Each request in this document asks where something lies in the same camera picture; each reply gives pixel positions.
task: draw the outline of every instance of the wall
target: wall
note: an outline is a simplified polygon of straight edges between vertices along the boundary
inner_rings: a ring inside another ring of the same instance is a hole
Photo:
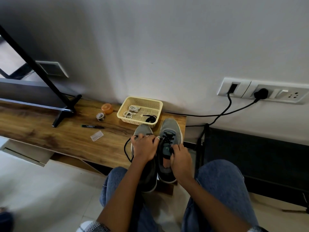
[[[224,77],[309,83],[309,0],[0,0],[0,24],[62,85],[100,101],[218,114]],[[230,110],[249,104],[233,99]],[[309,103],[258,102],[213,127],[309,144]],[[213,118],[189,117],[187,124]],[[187,128],[195,140],[199,128]]]

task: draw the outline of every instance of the basket rim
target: basket rim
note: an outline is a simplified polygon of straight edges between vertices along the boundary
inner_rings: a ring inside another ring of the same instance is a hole
[[[120,116],[119,112],[121,111],[122,107],[125,105],[125,103],[126,103],[126,101],[128,100],[128,98],[140,98],[140,99],[146,99],[146,100],[151,100],[151,101],[157,101],[157,102],[160,103],[160,106],[163,108],[163,102],[160,101],[160,100],[151,99],[151,98],[143,98],[143,97],[129,96],[129,97],[127,97],[127,98],[123,101],[121,107],[119,108],[119,110],[118,110],[118,112],[117,112],[117,117],[118,117],[119,119],[132,120],[132,121],[136,121],[136,122],[142,123],[142,124],[150,124],[150,125],[156,125],[156,124],[157,124],[157,122],[159,121],[159,117],[160,117],[160,115],[161,115],[162,109],[160,109],[160,111],[159,111],[159,113],[158,113],[158,116],[157,116],[157,119],[156,119],[156,121],[155,121],[154,123],[145,122],[145,121],[140,121],[140,120],[134,120],[134,119],[129,119],[129,118]]]

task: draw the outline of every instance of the forearm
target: forearm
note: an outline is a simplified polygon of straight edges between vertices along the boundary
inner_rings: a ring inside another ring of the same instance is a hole
[[[144,166],[138,158],[133,159],[114,195],[97,219],[113,232],[128,231],[136,188]]]
[[[229,208],[201,187],[193,178],[181,185],[199,206],[203,215],[216,232],[247,232],[251,225],[235,215]]]

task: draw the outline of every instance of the pair of shoes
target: pair of shoes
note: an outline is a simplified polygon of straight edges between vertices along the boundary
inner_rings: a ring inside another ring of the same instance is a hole
[[[153,134],[147,125],[140,125],[134,132],[134,135],[142,133],[143,135]],[[183,136],[180,127],[172,118],[164,120],[160,128],[160,141],[155,157],[144,167],[138,184],[142,192],[149,193],[154,191],[157,186],[157,176],[162,182],[173,183],[176,181],[173,171],[170,167],[170,158],[173,153],[173,144],[183,143]],[[134,157],[134,148],[131,144],[132,158]]]

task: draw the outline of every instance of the sleeve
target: sleeve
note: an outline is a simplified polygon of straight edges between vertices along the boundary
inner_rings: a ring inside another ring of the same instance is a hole
[[[98,222],[87,221],[82,223],[76,232],[111,232],[109,228]]]
[[[253,226],[251,229],[248,230],[248,232],[268,232],[268,231],[262,227]]]

